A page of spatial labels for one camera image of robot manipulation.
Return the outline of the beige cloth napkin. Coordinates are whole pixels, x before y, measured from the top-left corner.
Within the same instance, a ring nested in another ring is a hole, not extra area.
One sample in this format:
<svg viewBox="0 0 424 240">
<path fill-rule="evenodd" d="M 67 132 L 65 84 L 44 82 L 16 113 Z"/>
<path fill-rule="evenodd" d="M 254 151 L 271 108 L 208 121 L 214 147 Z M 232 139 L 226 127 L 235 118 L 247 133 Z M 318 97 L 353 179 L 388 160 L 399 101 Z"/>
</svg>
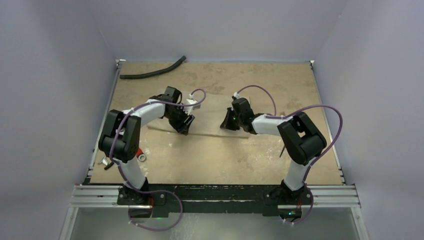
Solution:
<svg viewBox="0 0 424 240">
<path fill-rule="evenodd" d="M 232 101 L 233 99 L 229 95 L 208 94 L 200 108 L 192 112 L 195 119 L 188 129 L 188 134 L 248 139 L 250 134 L 242 129 L 232 131 L 220 128 Z"/>
</svg>

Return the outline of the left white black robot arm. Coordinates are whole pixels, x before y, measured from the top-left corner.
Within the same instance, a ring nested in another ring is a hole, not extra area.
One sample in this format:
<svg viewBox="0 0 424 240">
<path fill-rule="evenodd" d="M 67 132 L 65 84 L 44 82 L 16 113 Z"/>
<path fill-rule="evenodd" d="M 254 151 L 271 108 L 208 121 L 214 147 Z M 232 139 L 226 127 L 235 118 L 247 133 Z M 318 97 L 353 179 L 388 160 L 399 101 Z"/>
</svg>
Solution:
<svg viewBox="0 0 424 240">
<path fill-rule="evenodd" d="M 189 94 L 182 102 L 182 92 L 168 86 L 165 92 L 151 96 L 145 103 L 127 110 L 110 110 L 101 131 L 98 149 L 117 165 L 123 178 L 119 189 L 118 204 L 144 205 L 152 199 L 147 177 L 139 166 L 137 152 L 140 145 L 141 128 L 148 123 L 166 118 L 179 134 L 187 135 L 195 117 L 192 112 L 201 106 Z"/>
</svg>

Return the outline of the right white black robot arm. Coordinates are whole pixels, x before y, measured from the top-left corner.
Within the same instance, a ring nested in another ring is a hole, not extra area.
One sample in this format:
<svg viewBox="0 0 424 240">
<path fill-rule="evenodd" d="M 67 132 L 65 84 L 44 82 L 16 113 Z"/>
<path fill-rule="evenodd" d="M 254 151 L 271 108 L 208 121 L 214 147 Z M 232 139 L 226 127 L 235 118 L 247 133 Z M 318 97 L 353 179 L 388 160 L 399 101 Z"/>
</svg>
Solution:
<svg viewBox="0 0 424 240">
<path fill-rule="evenodd" d="M 292 116 L 272 116 L 254 113 L 249 101 L 234 99 L 223 122 L 223 130 L 243 130 L 253 135 L 280 136 L 291 161 L 288 172 L 281 184 L 266 193 L 269 202 L 294 203 L 306 190 L 306 176 L 311 163 L 327 147 L 327 141 L 310 117 L 303 111 Z"/>
</svg>

